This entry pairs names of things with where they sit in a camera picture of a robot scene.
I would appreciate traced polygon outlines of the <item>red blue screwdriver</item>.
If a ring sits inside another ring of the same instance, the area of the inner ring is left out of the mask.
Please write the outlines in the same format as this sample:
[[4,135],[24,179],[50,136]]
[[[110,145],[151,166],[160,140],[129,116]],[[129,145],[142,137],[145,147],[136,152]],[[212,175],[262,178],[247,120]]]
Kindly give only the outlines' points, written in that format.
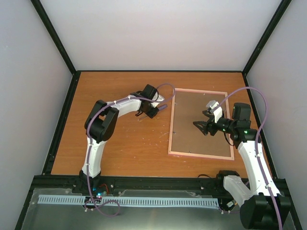
[[[150,116],[150,118],[152,119],[152,118],[155,117],[160,111],[165,110],[167,107],[168,107],[167,104],[164,104],[164,105],[162,105],[162,106],[160,106],[160,107],[156,107],[156,108],[155,108],[155,111],[152,112],[153,115]],[[141,121],[141,120],[143,120],[143,119],[145,119],[145,118],[147,118],[147,117],[148,117],[148,115],[145,115],[145,116],[139,118],[138,121]]]

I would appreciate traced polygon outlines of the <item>pink wooden photo frame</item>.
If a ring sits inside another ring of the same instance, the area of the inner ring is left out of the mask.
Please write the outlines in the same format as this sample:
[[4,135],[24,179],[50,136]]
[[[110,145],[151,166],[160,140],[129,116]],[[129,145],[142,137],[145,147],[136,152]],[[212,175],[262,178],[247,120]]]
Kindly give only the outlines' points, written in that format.
[[194,121],[208,120],[202,112],[210,101],[220,103],[226,96],[226,92],[176,88],[172,99],[168,154],[233,161],[233,142],[227,143],[221,131],[214,136],[205,136],[193,125]]

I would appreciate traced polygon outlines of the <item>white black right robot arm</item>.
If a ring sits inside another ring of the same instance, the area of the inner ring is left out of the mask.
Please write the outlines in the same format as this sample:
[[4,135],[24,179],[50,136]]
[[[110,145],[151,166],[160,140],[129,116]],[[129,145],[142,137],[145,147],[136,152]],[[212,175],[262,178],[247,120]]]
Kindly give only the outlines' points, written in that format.
[[223,188],[230,193],[240,207],[240,220],[245,229],[281,230],[291,208],[289,198],[283,196],[275,185],[262,152],[257,130],[251,126],[251,107],[235,103],[232,117],[225,118],[215,100],[209,101],[202,113],[207,121],[193,124],[204,135],[214,136],[218,131],[229,135],[238,150],[248,175],[245,185],[235,172],[223,173]]

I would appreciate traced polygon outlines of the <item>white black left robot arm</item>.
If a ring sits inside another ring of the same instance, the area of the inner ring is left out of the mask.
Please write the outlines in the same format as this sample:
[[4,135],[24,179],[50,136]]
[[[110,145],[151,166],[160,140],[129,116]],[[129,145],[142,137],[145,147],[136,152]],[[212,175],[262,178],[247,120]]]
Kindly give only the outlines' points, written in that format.
[[142,91],[129,94],[119,100],[105,102],[98,100],[90,111],[84,127],[87,136],[87,153],[80,177],[83,187],[89,193],[100,187],[101,159],[107,141],[112,137],[118,118],[136,112],[153,118],[159,112],[158,105],[164,100],[157,88],[146,85]]

